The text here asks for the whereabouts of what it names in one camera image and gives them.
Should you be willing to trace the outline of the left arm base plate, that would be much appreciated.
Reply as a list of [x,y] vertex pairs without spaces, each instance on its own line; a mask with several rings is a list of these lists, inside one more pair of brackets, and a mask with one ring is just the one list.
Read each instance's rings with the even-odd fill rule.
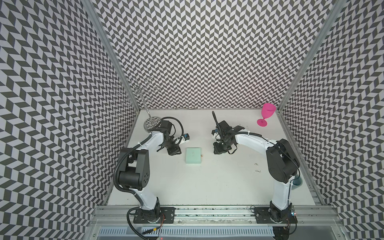
[[173,224],[175,219],[174,207],[160,207],[154,210],[136,210],[133,222],[135,224]]

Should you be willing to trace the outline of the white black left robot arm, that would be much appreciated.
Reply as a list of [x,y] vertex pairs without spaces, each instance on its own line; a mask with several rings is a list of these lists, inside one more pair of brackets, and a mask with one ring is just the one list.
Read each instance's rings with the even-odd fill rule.
[[160,200],[146,190],[150,180],[150,151],[167,150],[169,156],[182,153],[180,145],[189,139],[180,120],[164,117],[149,135],[131,148],[122,148],[113,172],[113,183],[118,191],[132,194],[139,201],[139,209],[158,212]]

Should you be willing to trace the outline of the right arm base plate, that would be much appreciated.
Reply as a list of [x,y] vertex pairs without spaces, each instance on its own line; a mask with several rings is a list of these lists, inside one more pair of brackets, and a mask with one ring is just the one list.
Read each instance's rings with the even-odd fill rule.
[[297,224],[298,220],[295,213],[289,208],[286,210],[279,210],[270,207],[252,207],[256,222],[258,224]]

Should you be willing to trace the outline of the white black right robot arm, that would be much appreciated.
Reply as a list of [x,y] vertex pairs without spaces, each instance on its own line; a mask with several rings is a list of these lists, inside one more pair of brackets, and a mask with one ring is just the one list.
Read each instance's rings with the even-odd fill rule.
[[269,140],[260,134],[245,131],[242,126],[232,128],[226,121],[215,122],[216,128],[212,130],[215,142],[214,154],[234,154],[238,145],[246,146],[267,160],[268,171],[274,182],[274,195],[270,202],[271,210],[285,211],[290,206],[292,182],[298,174],[300,163],[290,143],[281,139]]

